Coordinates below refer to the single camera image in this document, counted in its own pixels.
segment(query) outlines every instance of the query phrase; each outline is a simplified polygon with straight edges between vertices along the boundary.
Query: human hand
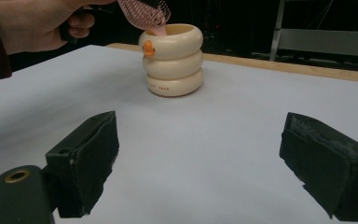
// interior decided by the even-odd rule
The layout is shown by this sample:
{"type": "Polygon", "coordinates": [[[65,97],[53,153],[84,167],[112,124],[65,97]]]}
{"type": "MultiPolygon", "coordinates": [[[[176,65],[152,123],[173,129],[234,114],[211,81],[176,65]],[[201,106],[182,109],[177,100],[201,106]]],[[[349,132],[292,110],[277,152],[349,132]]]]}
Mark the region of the human hand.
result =
{"type": "Polygon", "coordinates": [[[0,1],[0,36],[7,54],[42,51],[63,46],[58,27],[68,21],[69,34],[86,37],[94,18],[73,13],[87,5],[106,5],[116,0],[7,0],[0,1]]]}

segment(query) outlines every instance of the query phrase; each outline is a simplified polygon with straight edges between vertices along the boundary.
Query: pink mesh object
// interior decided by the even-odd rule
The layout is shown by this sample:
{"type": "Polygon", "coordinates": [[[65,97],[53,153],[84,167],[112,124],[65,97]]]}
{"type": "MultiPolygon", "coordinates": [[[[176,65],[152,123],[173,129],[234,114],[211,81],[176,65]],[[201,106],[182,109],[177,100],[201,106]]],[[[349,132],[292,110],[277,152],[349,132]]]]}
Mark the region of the pink mesh object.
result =
{"type": "Polygon", "coordinates": [[[165,24],[171,16],[163,0],[153,8],[138,0],[117,0],[130,24],[141,30],[150,30],[155,35],[167,35],[165,24]]]}

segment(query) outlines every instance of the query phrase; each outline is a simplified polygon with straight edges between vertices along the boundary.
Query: beige ribbed container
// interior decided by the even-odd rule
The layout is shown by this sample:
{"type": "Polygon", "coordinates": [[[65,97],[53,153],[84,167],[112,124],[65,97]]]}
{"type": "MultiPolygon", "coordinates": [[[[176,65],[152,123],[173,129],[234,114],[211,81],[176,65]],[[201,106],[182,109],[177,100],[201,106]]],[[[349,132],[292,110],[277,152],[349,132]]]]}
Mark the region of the beige ribbed container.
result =
{"type": "Polygon", "coordinates": [[[166,25],[166,36],[145,31],[139,38],[149,90],[161,96],[189,94],[203,82],[203,36],[189,24],[166,25]]]}

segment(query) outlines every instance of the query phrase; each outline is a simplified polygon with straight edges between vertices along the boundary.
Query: pen holder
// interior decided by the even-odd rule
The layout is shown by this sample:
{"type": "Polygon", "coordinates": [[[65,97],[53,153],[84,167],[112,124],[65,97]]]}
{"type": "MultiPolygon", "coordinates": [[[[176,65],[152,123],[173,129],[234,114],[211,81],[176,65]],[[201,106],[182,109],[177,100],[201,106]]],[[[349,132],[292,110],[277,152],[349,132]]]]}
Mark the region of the pen holder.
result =
{"type": "Polygon", "coordinates": [[[167,35],[145,31],[139,38],[149,90],[161,96],[191,93],[203,82],[203,36],[189,24],[167,24],[167,35]]]}

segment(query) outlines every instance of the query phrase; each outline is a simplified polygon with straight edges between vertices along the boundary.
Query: white table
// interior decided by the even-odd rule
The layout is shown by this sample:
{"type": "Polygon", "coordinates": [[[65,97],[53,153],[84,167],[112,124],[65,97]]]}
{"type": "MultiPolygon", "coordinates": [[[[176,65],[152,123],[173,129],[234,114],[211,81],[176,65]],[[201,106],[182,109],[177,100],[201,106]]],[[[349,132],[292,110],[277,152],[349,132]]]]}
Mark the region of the white table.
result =
{"type": "Polygon", "coordinates": [[[340,223],[279,157],[288,112],[358,141],[358,82],[205,61],[203,85],[152,94],[142,54],[89,46],[0,80],[0,174],[44,167],[87,118],[117,112],[120,152],[90,216],[56,223],[340,223]]]}

